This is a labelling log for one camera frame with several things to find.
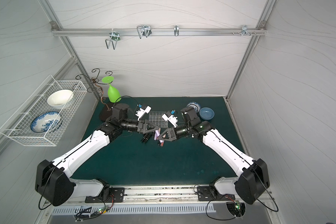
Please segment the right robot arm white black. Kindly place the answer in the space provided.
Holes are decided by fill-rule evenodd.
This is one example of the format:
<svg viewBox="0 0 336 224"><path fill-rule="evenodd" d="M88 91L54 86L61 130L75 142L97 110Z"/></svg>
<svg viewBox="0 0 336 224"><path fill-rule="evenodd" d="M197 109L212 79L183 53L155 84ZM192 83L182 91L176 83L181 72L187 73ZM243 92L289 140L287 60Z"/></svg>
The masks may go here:
<svg viewBox="0 0 336 224"><path fill-rule="evenodd" d="M219 194L237 194L247 204L253 204L270 187L267 164L253 159L237 149L208 121L201 121L193 107L181 110L184 123L167 111L161 117L173 127L161 132L161 141L176 141L183 137L198 139L215 151L235 172L234 181L217 180L214 185Z"/></svg>

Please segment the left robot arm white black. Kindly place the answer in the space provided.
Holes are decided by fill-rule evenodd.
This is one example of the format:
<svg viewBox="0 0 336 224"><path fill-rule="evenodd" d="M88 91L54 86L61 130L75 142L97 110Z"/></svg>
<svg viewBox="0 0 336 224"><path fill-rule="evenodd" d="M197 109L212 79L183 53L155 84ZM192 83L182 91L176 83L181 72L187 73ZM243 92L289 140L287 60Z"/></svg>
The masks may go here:
<svg viewBox="0 0 336 224"><path fill-rule="evenodd" d="M78 180L72 176L84 162L112 143L123 131L148 134L159 129L157 125L143 119L151 111L151 107L138 107L136 118L129 119L129 105L115 105L112 115L72 150L53 161L40 162L36 170L35 191L53 206L62 205L75 197L103 197L107 192L106 182L100 179Z"/></svg>

